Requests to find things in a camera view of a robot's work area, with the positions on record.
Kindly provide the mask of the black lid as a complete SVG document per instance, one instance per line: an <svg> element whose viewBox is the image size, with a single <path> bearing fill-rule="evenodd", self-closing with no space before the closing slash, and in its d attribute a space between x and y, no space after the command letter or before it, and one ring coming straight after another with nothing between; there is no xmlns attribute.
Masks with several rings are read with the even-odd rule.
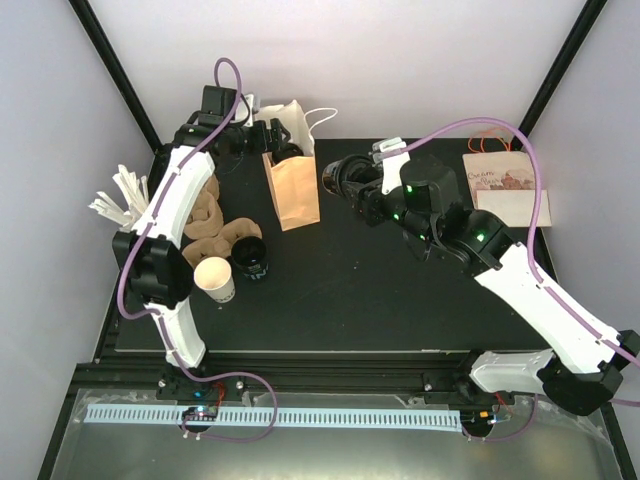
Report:
<svg viewBox="0 0 640 480"><path fill-rule="evenodd" d="M303 155L304 151L298 145L293 143L288 143L283 149L278 151L279 161Z"/></svg>
<svg viewBox="0 0 640 480"><path fill-rule="evenodd" d="M338 174L338 186L345 190L346 182L368 184L382 178L382 169L366 155L349 155L341 160Z"/></svg>

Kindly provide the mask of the black paper coffee cup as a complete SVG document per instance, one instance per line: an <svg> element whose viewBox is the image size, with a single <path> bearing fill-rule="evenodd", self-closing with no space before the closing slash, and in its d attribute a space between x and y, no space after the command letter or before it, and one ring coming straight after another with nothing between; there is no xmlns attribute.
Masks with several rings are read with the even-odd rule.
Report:
<svg viewBox="0 0 640 480"><path fill-rule="evenodd" d="M321 182L324 189L335 196L344 197L342 182L344 181L345 168L348 166L347 159L337 160L327 165L321 175Z"/></svg>

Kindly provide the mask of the brown paper takeout bag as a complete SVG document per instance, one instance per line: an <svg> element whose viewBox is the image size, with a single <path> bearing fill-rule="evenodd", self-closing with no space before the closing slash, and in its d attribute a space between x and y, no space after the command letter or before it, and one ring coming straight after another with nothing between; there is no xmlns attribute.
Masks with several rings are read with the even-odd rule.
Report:
<svg viewBox="0 0 640 480"><path fill-rule="evenodd" d="M263 166L274 210L282 231L293 230L320 221L318 176L315 158L315 139L312 130L338 114L334 107L319 107L304 112L292 100L289 104L262 107L255 121L266 121L273 126L279 120L290 133L284 142L298 147L301 152L280 161L275 153L262 155Z"/></svg>

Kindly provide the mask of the brown pulp cup carrier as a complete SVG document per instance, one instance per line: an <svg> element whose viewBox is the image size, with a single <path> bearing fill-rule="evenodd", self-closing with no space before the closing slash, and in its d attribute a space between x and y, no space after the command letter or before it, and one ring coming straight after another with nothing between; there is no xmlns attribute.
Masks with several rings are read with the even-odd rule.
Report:
<svg viewBox="0 0 640 480"><path fill-rule="evenodd" d="M260 226L249 218L238 218L225 224L214 235L206 235L191 241L182 249L182 254L195 269L199 263L207 258L229 258L235 243L247 237L262 238Z"/></svg>

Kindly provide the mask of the stack of black cup lids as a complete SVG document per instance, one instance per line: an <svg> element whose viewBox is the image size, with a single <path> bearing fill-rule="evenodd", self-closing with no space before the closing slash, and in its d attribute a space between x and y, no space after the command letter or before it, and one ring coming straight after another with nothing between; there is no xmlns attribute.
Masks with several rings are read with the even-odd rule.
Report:
<svg viewBox="0 0 640 480"><path fill-rule="evenodd" d="M237 240L231 248L231 259L239 271L251 281L266 278L269 261L267 247L257 236L248 236Z"/></svg>

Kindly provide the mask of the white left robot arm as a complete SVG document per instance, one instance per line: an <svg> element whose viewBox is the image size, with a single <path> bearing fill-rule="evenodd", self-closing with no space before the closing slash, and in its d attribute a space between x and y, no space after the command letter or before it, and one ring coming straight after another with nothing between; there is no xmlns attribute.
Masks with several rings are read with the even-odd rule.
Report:
<svg viewBox="0 0 640 480"><path fill-rule="evenodd" d="M206 345L189 304L194 279L181 253L183 232L217 157L274 152L290 140L279 120L258 120L258 111L252 93L205 86L200 109L165 147L168 164L149 205L130 231L116 233L112 241L121 270L116 293L120 315L128 320L152 317L167 362L185 367L179 386L193 399L213 391L215 376L200 365Z"/></svg>

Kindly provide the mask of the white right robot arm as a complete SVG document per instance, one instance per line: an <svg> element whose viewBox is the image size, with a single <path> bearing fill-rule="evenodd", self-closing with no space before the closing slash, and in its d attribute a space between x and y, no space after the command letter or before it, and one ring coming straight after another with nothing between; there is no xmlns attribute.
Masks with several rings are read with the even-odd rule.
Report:
<svg viewBox="0 0 640 480"><path fill-rule="evenodd" d="M614 399L623 369L639 353L638 334L591 316L529 259L527 247L496 215L466 208L451 168L435 159L393 167L389 159L350 155L327 167L322 181L367 224L392 221L427 252L459 260L546 341L540 351L471 355L454 379L461 400L476 403L496 392L538 394L587 416Z"/></svg>

